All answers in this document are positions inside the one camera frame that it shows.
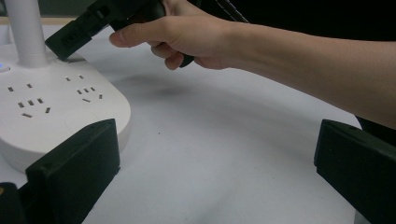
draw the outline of skin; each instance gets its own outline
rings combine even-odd
[[[110,42],[120,48],[147,42],[171,70],[181,65],[183,52],[204,68],[249,71],[396,129],[396,42],[225,21],[186,0],[163,4],[166,17],[118,30]]]

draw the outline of white cylindrical post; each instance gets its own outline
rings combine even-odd
[[[37,0],[6,0],[6,9],[23,67],[46,66],[46,46]]]

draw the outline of white power strip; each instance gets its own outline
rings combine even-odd
[[[15,45],[0,46],[0,152],[24,170],[81,128],[115,119],[122,150],[131,129],[127,99],[87,61],[72,55],[49,65],[19,65]]]

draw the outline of power outlet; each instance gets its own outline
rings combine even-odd
[[[24,170],[83,127],[115,119],[119,149],[131,128],[127,99],[78,55],[67,62],[48,53],[49,65],[24,68],[15,45],[0,46],[0,152]]]

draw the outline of white table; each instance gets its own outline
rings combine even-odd
[[[168,71],[143,44],[104,31],[78,51],[129,100],[121,169],[85,224],[352,224],[355,209],[316,173],[323,119],[353,115],[248,72]],[[25,175],[0,157],[0,182]]]

